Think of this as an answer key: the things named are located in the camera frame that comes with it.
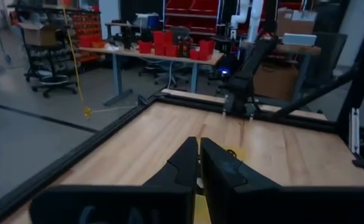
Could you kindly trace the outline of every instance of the workbench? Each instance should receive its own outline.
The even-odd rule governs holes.
[[[242,42],[241,46],[250,48],[253,46],[253,44],[249,42]],[[299,98],[301,98],[302,84],[305,81],[310,60],[313,56],[318,56],[321,54],[321,48],[316,46],[310,47],[310,46],[278,44],[274,51],[279,53],[296,54],[304,56],[301,67],[299,68],[299,74],[295,83],[294,94],[292,97],[292,100],[296,101]]]
[[[224,102],[223,98],[175,90],[163,90],[161,95],[160,98]],[[262,105],[265,111],[279,109]],[[292,113],[326,119],[317,113]],[[152,105],[141,106],[120,118],[125,119],[130,121],[123,128],[118,122],[97,134],[94,139],[105,133],[107,137],[50,185],[142,185],[189,136],[196,136],[208,137],[223,147],[245,150],[246,156],[241,158],[245,164],[284,186],[364,186],[364,170],[352,164],[354,156],[336,134],[224,116],[161,101],[153,101]],[[19,207],[3,223],[30,223],[28,206],[29,202]],[[206,209],[201,206],[205,203],[199,200],[196,212]],[[208,223],[205,217],[208,216],[196,214],[195,223]]]
[[[132,93],[132,89],[128,89],[123,91],[122,87],[122,76],[121,76],[121,69],[118,62],[118,56],[129,56],[129,57],[139,57],[139,58],[148,58],[154,60],[169,60],[174,62],[184,62],[184,63],[192,63],[193,70],[192,70],[192,78],[190,81],[190,91],[195,93],[197,91],[197,77],[198,77],[198,65],[211,65],[214,66],[220,60],[223,54],[214,51],[210,60],[202,61],[202,60],[192,60],[189,58],[182,58],[182,57],[168,57],[168,56],[161,56],[155,55],[154,49],[152,49],[151,54],[141,54],[137,49],[131,48],[131,50],[125,50],[123,47],[119,47],[119,50],[107,50],[107,49],[98,49],[98,48],[88,48],[88,47],[80,47],[79,50],[89,51],[89,52],[96,52],[96,53],[103,53],[103,54],[111,54],[113,55],[113,80],[115,86],[115,96],[110,98],[109,100],[104,102],[105,106],[111,105],[116,103],[117,101],[123,99],[125,96],[128,96]]]

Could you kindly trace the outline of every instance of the concrete floor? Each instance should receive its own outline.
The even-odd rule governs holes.
[[[24,80],[27,68],[20,43],[11,34],[3,35],[5,49],[13,63],[8,65],[0,53],[0,105],[48,116],[69,123],[101,130],[119,118],[128,109],[94,113],[90,120],[83,114],[78,95],[69,92],[52,93],[49,99],[34,93]],[[154,85],[150,76],[139,77],[138,68],[123,72],[125,88],[134,94],[114,107],[136,105],[136,94],[149,96],[165,85]],[[81,75],[85,103],[94,110],[108,109],[102,105],[114,92],[111,70],[97,69]],[[347,94],[346,86],[315,100],[308,106],[311,110],[323,110],[329,120],[335,120]],[[213,95],[216,86],[208,86],[206,78],[198,80],[198,92]],[[361,108],[361,124],[364,126],[364,102]],[[51,123],[39,118],[0,109],[0,197],[32,177],[51,162],[86,140],[93,133]]]

